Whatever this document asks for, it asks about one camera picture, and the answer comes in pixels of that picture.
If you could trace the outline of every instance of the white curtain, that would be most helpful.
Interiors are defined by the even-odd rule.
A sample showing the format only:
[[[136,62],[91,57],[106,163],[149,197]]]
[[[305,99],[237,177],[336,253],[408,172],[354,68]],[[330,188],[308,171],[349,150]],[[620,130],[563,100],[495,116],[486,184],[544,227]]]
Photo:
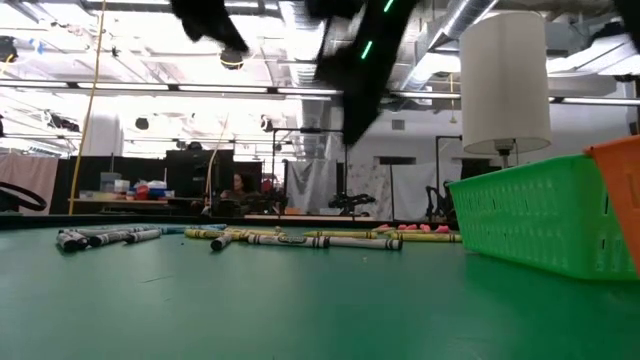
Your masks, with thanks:
[[[440,163],[440,194],[444,196],[442,183],[445,180],[460,180],[462,165]],[[426,187],[436,187],[436,164],[394,165],[393,166],[393,200],[396,220],[422,221],[429,200]]]
[[[319,209],[329,207],[329,201],[338,186],[335,161],[289,162],[287,176],[289,207],[298,208],[302,213],[314,214]]]
[[[369,194],[377,200],[373,204],[357,206],[356,212],[368,212],[379,221],[391,220],[391,175],[388,165],[349,163],[347,193]]]
[[[0,181],[33,191],[47,202],[43,211],[20,207],[20,212],[25,215],[49,215],[57,172],[57,158],[17,154],[0,156]]]

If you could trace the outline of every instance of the ceiling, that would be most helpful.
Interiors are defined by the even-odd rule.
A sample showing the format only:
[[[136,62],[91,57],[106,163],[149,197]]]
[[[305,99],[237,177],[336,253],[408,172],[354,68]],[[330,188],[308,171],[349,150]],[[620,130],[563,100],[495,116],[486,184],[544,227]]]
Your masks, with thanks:
[[[287,2],[264,0],[266,8],[260,16],[255,7],[241,8],[238,1],[229,6],[232,20],[248,42],[251,53],[240,70],[227,70],[220,63],[222,48],[203,40],[192,43],[184,35],[180,22],[168,12],[165,0],[107,0],[104,35],[100,49],[100,82],[216,84],[295,87],[301,84],[301,71],[308,68],[317,52],[321,32],[314,35],[292,29],[283,21],[279,8]],[[254,1],[245,1],[252,5]],[[415,11],[398,52],[397,63],[389,80],[398,86],[416,62],[415,42],[426,24],[441,16],[447,0],[424,1]],[[0,0],[0,36],[16,38],[19,59],[6,67],[3,79],[64,80],[91,82],[95,73],[95,49],[101,1]],[[495,12],[525,10],[562,21],[568,14],[580,19],[607,14],[611,2],[604,0],[503,0]],[[330,31],[329,46],[336,48],[349,42],[354,26],[338,22]],[[453,73],[448,79],[433,77],[428,83],[433,90],[457,91],[455,55],[439,55],[441,71]],[[271,153],[271,134],[260,125],[263,115],[276,127],[297,128],[303,124],[300,97],[238,98],[233,96],[188,97],[162,96],[152,93],[98,96],[95,106],[117,109],[125,128],[125,139],[162,138],[157,142],[128,141],[125,152],[131,155],[161,156],[175,148],[175,138],[212,139],[222,135],[254,145],[242,146],[248,156]],[[5,117],[5,132],[13,134],[68,134],[47,126],[44,111],[58,114],[82,126],[88,103],[87,91],[51,92],[0,88],[0,113]],[[440,108],[448,109],[450,101]],[[136,129],[139,117],[149,119],[150,128]],[[306,135],[305,142],[311,138]],[[312,144],[323,144],[321,136]],[[294,132],[282,140],[282,158],[295,158],[309,153],[301,146],[303,136]],[[16,148],[40,147],[46,151],[73,152],[78,140],[12,139]],[[312,156],[321,156],[322,146]]]

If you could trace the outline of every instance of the green table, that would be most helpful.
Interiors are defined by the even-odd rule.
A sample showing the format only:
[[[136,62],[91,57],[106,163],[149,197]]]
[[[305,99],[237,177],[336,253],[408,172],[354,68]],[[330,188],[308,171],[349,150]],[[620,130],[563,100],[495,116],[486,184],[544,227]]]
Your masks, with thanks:
[[[285,228],[299,235],[304,228]],[[638,359],[640,286],[467,253],[0,232],[0,359]]]

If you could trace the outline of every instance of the white lampshade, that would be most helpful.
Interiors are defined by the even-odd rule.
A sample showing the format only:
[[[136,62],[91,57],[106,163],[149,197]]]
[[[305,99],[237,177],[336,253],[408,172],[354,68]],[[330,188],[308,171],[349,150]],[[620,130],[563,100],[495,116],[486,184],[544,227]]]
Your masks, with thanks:
[[[533,13],[502,14],[460,38],[462,142],[475,154],[497,154],[497,143],[518,152],[551,143],[544,20]]]

